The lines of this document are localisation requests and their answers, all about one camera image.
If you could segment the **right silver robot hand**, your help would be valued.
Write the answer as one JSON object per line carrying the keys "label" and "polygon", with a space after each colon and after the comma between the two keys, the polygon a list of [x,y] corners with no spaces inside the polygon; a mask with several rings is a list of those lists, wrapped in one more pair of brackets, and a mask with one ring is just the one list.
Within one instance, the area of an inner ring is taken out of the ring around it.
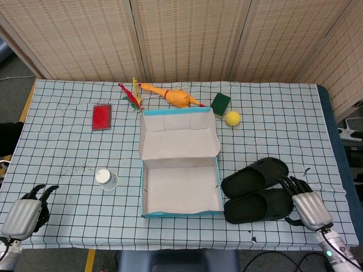
{"label": "right silver robot hand", "polygon": [[312,190],[306,181],[294,176],[282,176],[280,184],[291,197],[299,215],[299,219],[296,220],[286,217],[286,222],[292,226],[306,227],[314,232],[333,226],[330,212],[321,197]]}

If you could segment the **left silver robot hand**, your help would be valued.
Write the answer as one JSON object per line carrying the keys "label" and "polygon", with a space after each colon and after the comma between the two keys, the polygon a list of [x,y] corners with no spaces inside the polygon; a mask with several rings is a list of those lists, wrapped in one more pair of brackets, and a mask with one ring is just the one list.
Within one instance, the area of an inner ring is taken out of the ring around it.
{"label": "left silver robot hand", "polygon": [[37,198],[37,192],[43,188],[45,188],[45,184],[36,185],[29,193],[12,204],[1,228],[3,237],[11,241],[26,240],[49,221],[50,212],[47,200],[59,186],[50,186]]}

